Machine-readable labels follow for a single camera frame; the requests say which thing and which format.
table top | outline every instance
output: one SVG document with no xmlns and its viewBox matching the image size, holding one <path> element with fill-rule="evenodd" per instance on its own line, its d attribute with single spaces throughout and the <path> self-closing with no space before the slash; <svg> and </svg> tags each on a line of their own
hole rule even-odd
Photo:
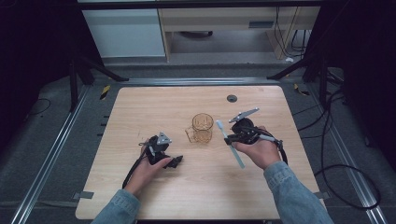
<svg viewBox="0 0 396 224">
<path fill-rule="evenodd" d="M 237 97 L 235 103 L 227 96 Z M 289 166 L 311 191 L 318 185 L 306 157 L 289 106 L 278 86 L 133 87 L 122 88 L 114 104 L 84 191 L 77 218 L 93 219 L 121 188 L 139 157 L 139 143 L 164 132 L 172 143 L 171 157 L 183 155 L 179 166 L 163 170 L 139 196 L 137 219 L 279 219 L 262 170 L 238 152 L 241 169 L 219 128 L 209 143 L 191 143 L 185 130 L 199 113 L 228 123 L 239 112 L 258 107 L 249 118 L 265 125 L 284 142 Z"/>
</svg>

aluminum rail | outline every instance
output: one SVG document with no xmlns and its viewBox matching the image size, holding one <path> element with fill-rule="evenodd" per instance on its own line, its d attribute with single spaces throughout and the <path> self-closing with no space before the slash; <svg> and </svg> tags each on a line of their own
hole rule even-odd
<svg viewBox="0 0 396 224">
<path fill-rule="evenodd" d="M 33 207 L 38 199 L 38 196 L 41 193 L 41 190 L 44 188 L 46 181 L 50 175 L 50 172 L 57 161 L 59 154 L 62 151 L 64 143 L 69 135 L 76 118 L 82 108 L 82 105 L 85 102 L 86 95 L 88 90 L 90 89 L 89 86 L 83 86 L 81 90 L 81 94 L 79 97 L 79 103 L 77 104 L 76 109 L 73 112 L 70 112 L 64 122 L 64 126 L 60 130 L 55 142 L 53 143 L 47 158 L 44 160 L 43 165 L 41 166 L 37 176 L 35 177 L 35 181 L 33 182 L 32 186 L 29 188 L 28 192 L 24 196 L 21 204 L 18 206 L 17 210 L 14 213 L 14 217 L 11 220 L 12 224 L 20 224 L 25 223 L 27 218 L 29 217 L 30 213 L 32 212 Z"/>
<path fill-rule="evenodd" d="M 218 85 L 265 85 L 277 84 L 266 77 L 191 77 L 191 78 L 130 78 L 118 85 L 133 86 L 218 86 Z"/>
</svg>

tripod leg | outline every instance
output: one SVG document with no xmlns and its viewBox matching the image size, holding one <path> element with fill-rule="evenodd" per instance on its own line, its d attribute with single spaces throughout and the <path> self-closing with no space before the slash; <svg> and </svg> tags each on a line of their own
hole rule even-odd
<svg viewBox="0 0 396 224">
<path fill-rule="evenodd" d="M 77 74 L 75 71 L 75 63 L 72 60 L 69 65 L 69 75 L 70 75 L 70 93 L 71 93 L 71 105 L 70 112 L 72 112 L 78 103 L 78 87 L 77 87 Z"/>
<path fill-rule="evenodd" d="M 98 70 L 99 72 L 105 74 L 105 75 L 108 76 L 108 77 L 113 78 L 114 80 L 116 80 L 116 81 L 118 81 L 118 82 L 120 82 L 120 81 L 129 81 L 129 78 L 120 77 L 120 76 L 118 76 L 118 75 L 116 75 L 116 74 L 114 74 L 114 73 L 108 71 L 108 70 L 107 70 L 106 68 L 104 68 L 103 66 L 101 66 L 101 65 L 99 65 L 99 64 L 97 64 L 97 63 L 91 61 L 90 59 L 88 59 L 88 58 L 86 58 L 86 57 L 80 56 L 79 58 L 81 59 L 81 62 L 82 62 L 82 63 L 88 64 L 88 65 L 91 66 L 92 68 Z"/>
<path fill-rule="evenodd" d="M 326 93 L 327 93 L 327 61 L 322 59 L 321 70 L 320 70 L 320 83 L 319 83 L 319 101 L 325 106 L 326 105 Z"/>
</svg>

denim sleeve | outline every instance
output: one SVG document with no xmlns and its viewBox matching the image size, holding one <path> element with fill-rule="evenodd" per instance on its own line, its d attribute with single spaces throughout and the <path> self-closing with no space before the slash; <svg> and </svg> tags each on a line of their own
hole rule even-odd
<svg viewBox="0 0 396 224">
<path fill-rule="evenodd" d="M 134 195 L 125 189 L 119 189 L 92 224 L 134 223 L 139 208 L 140 202 Z"/>
<path fill-rule="evenodd" d="M 270 165 L 264 176 L 283 223 L 333 223 L 317 196 L 297 179 L 285 162 Z"/>
</svg>

white cabinet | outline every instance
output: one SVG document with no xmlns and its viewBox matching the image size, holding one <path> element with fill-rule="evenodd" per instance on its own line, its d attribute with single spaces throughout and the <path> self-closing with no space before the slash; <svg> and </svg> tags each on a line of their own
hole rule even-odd
<svg viewBox="0 0 396 224">
<path fill-rule="evenodd" d="M 104 62 L 108 58 L 165 57 L 157 9 L 84 10 L 83 14 Z"/>
</svg>

